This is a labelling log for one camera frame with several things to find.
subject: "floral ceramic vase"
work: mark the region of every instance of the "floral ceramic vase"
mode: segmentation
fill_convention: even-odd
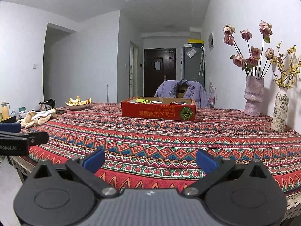
[[[258,76],[246,76],[246,90],[244,98],[246,107],[244,113],[250,116],[260,116],[261,102],[263,101],[264,79]]]
[[[280,91],[277,93],[273,121],[271,128],[277,132],[283,132],[285,130],[285,123],[288,110],[288,96],[287,88],[280,87]]]

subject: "lavender coat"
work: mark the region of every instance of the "lavender coat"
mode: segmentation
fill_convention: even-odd
[[[198,107],[209,107],[208,97],[204,88],[199,82],[193,81],[164,81],[160,87],[158,87],[155,97],[162,98],[175,98],[177,87],[179,85],[187,85],[187,91],[183,98],[192,98]]]

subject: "black shoe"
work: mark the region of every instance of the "black shoe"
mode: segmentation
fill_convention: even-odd
[[[50,99],[45,102],[39,102],[40,105],[49,105],[52,109],[55,109],[55,100]]]

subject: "gray refrigerator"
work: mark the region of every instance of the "gray refrigerator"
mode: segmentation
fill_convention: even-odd
[[[190,58],[187,55],[187,52],[189,52],[192,48],[197,52],[195,55],[193,55]],[[200,73],[201,58],[202,58],[202,49],[195,48],[195,47],[182,48],[182,80],[197,81],[203,86],[203,88],[205,88],[205,60]]]

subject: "gray gripper base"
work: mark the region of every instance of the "gray gripper base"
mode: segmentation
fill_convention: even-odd
[[[125,189],[104,199],[80,226],[222,226],[198,199],[185,198],[176,189]]]

